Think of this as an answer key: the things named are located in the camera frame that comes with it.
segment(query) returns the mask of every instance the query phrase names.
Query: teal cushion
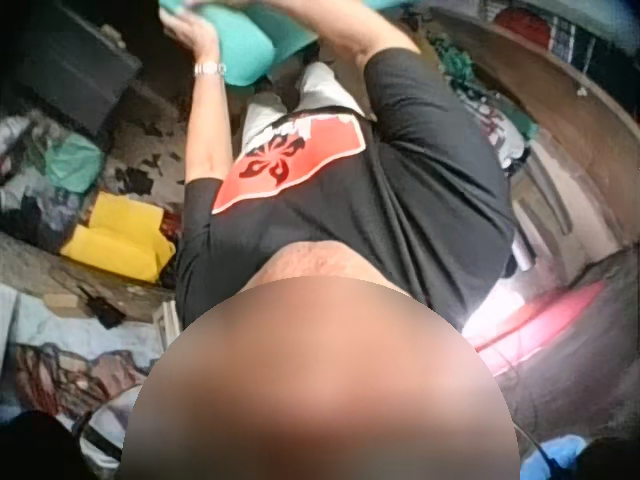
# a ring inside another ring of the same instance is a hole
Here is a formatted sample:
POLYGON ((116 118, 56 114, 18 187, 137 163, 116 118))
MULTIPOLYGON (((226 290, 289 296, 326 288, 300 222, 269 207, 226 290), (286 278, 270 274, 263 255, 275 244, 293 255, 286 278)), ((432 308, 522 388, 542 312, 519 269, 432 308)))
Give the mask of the teal cushion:
MULTIPOLYGON (((184 0, 160 0, 160 6, 171 12, 183 3, 184 0)), ((407 3, 407 0, 366 0, 365 3, 380 10, 407 3)), ((245 12, 204 5, 198 7, 197 12, 218 30, 222 61, 227 65, 226 81, 231 85, 251 85, 274 64, 316 39, 291 18, 261 5, 245 12)))
MULTIPOLYGON (((160 6, 170 12, 183 4, 184 0, 160 0, 160 6)), ((227 83, 251 85, 269 71, 275 59, 273 43, 244 12, 220 5, 203 5, 196 11, 218 31, 227 83)))

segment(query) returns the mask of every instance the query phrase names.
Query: yellow object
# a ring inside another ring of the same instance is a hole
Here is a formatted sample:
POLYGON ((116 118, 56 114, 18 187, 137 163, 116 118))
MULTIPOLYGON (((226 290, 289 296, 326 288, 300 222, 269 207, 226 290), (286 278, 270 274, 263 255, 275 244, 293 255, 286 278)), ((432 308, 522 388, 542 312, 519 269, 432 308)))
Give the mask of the yellow object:
POLYGON ((175 254, 162 233, 161 208, 100 193, 89 228, 78 225, 62 255, 126 277, 155 282, 175 254))

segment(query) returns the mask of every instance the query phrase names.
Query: silver watch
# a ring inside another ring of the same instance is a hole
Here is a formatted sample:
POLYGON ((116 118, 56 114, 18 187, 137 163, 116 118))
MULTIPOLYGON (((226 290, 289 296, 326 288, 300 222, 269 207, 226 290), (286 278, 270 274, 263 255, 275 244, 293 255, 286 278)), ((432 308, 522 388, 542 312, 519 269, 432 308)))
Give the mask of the silver watch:
POLYGON ((224 63, 217 62, 196 63, 193 67, 193 73, 196 77, 200 75, 220 75, 224 77, 227 73, 227 66, 224 63))

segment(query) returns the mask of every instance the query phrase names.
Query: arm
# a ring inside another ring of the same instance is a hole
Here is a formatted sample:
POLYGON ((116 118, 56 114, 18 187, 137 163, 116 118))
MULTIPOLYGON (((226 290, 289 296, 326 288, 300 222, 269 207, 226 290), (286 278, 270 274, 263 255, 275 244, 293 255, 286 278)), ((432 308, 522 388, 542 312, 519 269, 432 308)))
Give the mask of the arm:
MULTIPOLYGON (((220 61, 218 37, 211 24, 188 12, 160 10, 169 33, 193 51, 196 63, 220 61)), ((193 90, 185 157, 185 184, 203 178, 224 180, 233 165, 231 126, 224 79, 200 75, 193 90)))
POLYGON ((403 48, 419 53, 413 41, 359 0, 258 0, 316 32, 364 70, 378 52, 403 48))

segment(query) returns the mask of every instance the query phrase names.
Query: white pants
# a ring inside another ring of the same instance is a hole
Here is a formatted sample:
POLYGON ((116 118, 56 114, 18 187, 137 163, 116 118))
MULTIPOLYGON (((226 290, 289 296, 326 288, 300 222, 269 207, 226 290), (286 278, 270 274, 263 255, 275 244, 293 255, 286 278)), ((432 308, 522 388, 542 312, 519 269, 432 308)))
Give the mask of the white pants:
MULTIPOLYGON (((295 111, 333 106, 350 108, 364 116, 356 100, 338 83, 333 70, 324 63, 312 63, 302 77, 300 105, 295 111)), ((256 135, 288 113, 280 97, 273 92, 253 97, 242 132, 242 150, 256 135)))

